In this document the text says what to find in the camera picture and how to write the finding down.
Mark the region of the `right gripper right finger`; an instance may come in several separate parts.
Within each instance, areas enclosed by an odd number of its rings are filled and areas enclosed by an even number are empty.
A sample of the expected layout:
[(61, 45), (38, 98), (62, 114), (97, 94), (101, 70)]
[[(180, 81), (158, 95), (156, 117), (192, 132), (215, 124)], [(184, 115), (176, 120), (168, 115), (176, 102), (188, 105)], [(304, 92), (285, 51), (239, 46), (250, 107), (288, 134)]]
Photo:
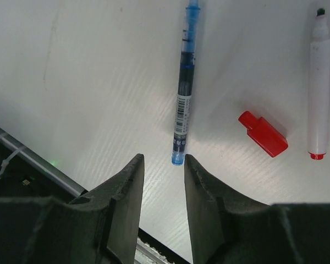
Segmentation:
[(330, 203), (267, 205), (184, 162), (194, 263), (330, 263)]

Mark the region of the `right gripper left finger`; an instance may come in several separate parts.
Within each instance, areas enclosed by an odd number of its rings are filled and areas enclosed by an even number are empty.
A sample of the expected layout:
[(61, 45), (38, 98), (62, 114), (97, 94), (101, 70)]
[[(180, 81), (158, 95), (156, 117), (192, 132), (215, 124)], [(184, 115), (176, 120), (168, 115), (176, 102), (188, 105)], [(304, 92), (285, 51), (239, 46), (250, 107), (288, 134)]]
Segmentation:
[(144, 173), (137, 154), (70, 203), (0, 196), (0, 263), (133, 263)]

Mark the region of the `white pen blue print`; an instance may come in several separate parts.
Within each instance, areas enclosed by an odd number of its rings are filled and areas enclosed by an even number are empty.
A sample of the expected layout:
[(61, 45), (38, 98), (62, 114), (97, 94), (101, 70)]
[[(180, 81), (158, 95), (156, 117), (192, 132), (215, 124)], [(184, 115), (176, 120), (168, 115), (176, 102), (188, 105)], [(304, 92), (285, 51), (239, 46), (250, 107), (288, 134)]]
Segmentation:
[(184, 162), (189, 128), (190, 106), (195, 74), (195, 49), (197, 24), (200, 14), (199, 1), (188, 1), (182, 31), (177, 103), (174, 122), (172, 164)]

